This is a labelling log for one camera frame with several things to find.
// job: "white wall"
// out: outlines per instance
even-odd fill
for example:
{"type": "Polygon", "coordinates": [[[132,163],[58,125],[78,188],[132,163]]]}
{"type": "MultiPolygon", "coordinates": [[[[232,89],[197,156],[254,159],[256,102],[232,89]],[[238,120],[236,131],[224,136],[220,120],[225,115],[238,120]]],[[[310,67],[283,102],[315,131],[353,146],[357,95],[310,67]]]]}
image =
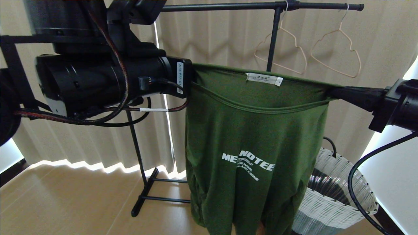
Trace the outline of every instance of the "white wall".
{"type": "Polygon", "coordinates": [[[22,153],[19,151],[13,139],[0,146],[0,173],[9,169],[23,159],[22,153]]]}
{"type": "MultiPolygon", "coordinates": [[[[418,60],[403,79],[418,79],[418,60]]],[[[364,155],[387,143],[411,134],[410,131],[387,126],[375,133],[364,155]]],[[[418,231],[418,138],[385,150],[360,166],[379,204],[407,235],[418,231]]]]}

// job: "curtain fold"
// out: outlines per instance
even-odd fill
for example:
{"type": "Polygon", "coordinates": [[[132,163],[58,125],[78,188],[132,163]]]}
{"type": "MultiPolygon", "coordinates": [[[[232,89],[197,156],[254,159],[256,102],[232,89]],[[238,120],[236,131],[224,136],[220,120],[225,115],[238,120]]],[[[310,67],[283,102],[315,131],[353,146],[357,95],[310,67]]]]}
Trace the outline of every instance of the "curtain fold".
{"type": "MultiPolygon", "coordinates": [[[[167,4],[256,2],[244,0],[173,0],[167,4]]],[[[334,2],[316,0],[303,2],[334,2]]],[[[353,41],[359,52],[362,70],[356,78],[338,74],[309,55],[312,46],[324,34],[338,29],[345,10],[300,9],[289,11],[280,20],[283,27],[293,33],[298,46],[304,49],[308,67],[303,75],[273,66],[272,71],[346,86],[386,87],[402,78],[416,56],[418,43],[417,1],[351,0],[364,3],[364,10],[349,11],[342,30],[353,41]]],[[[206,12],[161,13],[158,18],[160,45],[170,56],[189,58],[194,63],[218,64],[244,69],[266,70],[267,63],[254,57],[256,46],[271,33],[273,10],[235,10],[206,12]]],[[[260,45],[258,56],[267,59],[270,37],[260,45]]],[[[357,57],[349,51],[349,41],[341,33],[333,33],[319,42],[316,58],[348,74],[358,69],[357,57]]],[[[303,56],[290,35],[279,30],[274,62],[303,70],[303,56]]],[[[181,104],[168,96],[170,105],[181,104]]],[[[330,103],[325,135],[335,141],[338,153],[350,161],[357,161],[373,131],[368,129],[372,115],[345,101],[330,103]]],[[[178,171],[184,170],[184,111],[171,113],[171,132],[178,171]]]]}
{"type": "MultiPolygon", "coordinates": [[[[111,0],[105,1],[109,6],[111,0]]],[[[30,35],[29,22],[23,1],[2,0],[0,7],[2,35],[30,35]]],[[[141,41],[155,43],[154,26],[131,25],[132,31],[141,41]]],[[[41,54],[54,54],[51,44],[18,45],[18,52],[35,98],[45,102],[37,82],[35,57],[41,54]]],[[[1,67],[6,67],[1,55],[1,67]]],[[[151,97],[152,107],[164,107],[162,95],[151,97]]],[[[132,112],[133,119],[143,112],[132,112]]],[[[111,123],[126,122],[125,112],[121,112],[111,123]]],[[[174,160],[168,133],[165,113],[152,112],[142,122],[135,125],[144,168],[150,169],[164,165],[173,171],[174,160]]],[[[68,159],[71,163],[86,161],[88,164],[102,162],[105,167],[122,162],[129,168],[138,164],[129,127],[105,128],[77,126],[46,120],[29,121],[22,124],[13,139],[29,164],[41,160],[57,161],[68,159]]]]}

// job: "tile grout line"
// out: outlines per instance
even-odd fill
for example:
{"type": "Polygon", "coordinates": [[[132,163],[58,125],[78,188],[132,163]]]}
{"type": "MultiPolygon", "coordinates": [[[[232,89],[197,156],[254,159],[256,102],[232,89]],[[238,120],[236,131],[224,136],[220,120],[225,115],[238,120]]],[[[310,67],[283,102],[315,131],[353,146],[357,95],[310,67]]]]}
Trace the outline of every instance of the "tile grout line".
{"type": "Polygon", "coordinates": [[[56,167],[53,167],[50,171],[48,171],[48,173],[46,173],[43,177],[41,177],[39,179],[39,181],[35,184],[33,184],[29,189],[27,189],[24,193],[22,193],[18,198],[16,198],[16,200],[14,200],[12,203],[10,203],[10,205],[8,205],[2,212],[0,212],[0,215],[3,214],[7,209],[9,209],[9,207],[11,207],[15,202],[17,202],[17,200],[19,200],[23,195],[25,195],[29,190],[31,190],[34,186],[38,185],[39,183],[42,182],[42,180],[49,174],[51,173],[53,170],[55,170],[56,167]]]}
{"type": "Polygon", "coordinates": [[[113,225],[114,225],[114,224],[115,224],[115,222],[116,222],[116,219],[119,217],[120,213],[122,212],[122,209],[125,207],[125,205],[126,205],[126,203],[128,202],[128,200],[129,200],[129,198],[130,198],[130,196],[131,196],[132,192],[135,190],[136,186],[138,185],[138,183],[139,183],[139,181],[140,181],[141,179],[142,179],[142,178],[140,177],[140,178],[138,179],[138,181],[136,181],[135,186],[132,188],[131,192],[130,192],[130,193],[128,194],[128,196],[126,197],[125,202],[123,203],[123,205],[122,205],[122,207],[120,208],[120,210],[119,210],[118,214],[116,215],[115,219],[113,220],[113,222],[112,222],[111,226],[109,227],[109,230],[107,231],[106,235],[109,235],[110,230],[112,229],[113,225]]]}

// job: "hanger hook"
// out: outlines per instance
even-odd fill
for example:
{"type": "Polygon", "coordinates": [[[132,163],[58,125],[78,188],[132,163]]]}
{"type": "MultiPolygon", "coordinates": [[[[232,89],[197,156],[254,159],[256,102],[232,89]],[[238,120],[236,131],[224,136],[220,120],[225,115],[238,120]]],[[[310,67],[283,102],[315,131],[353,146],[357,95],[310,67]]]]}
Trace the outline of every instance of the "hanger hook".
{"type": "Polygon", "coordinates": [[[280,28],[282,28],[282,25],[283,25],[283,19],[284,19],[285,15],[286,15],[286,12],[287,12],[288,7],[289,7],[289,2],[288,2],[288,0],[285,0],[285,1],[286,1],[286,10],[285,10],[285,12],[283,13],[283,16],[282,16],[282,20],[281,20],[281,22],[280,22],[280,27],[279,27],[279,29],[280,29],[280,28]]]}
{"type": "Polygon", "coordinates": [[[350,4],[347,3],[347,11],[345,12],[344,16],[342,17],[341,23],[344,20],[345,16],[347,15],[349,9],[350,9],[350,4]]]}

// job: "green t-shirt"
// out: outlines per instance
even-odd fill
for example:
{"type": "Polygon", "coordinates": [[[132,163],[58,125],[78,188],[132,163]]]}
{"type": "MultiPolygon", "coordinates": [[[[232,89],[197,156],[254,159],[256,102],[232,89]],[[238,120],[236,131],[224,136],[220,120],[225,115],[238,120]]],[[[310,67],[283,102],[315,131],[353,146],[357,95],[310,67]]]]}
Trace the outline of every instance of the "green t-shirt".
{"type": "Polygon", "coordinates": [[[267,235],[290,234],[321,146],[332,100],[326,92],[336,85],[194,69],[186,170],[195,221],[211,235],[230,235],[232,223],[238,235],[254,235],[260,221],[267,235]]]}

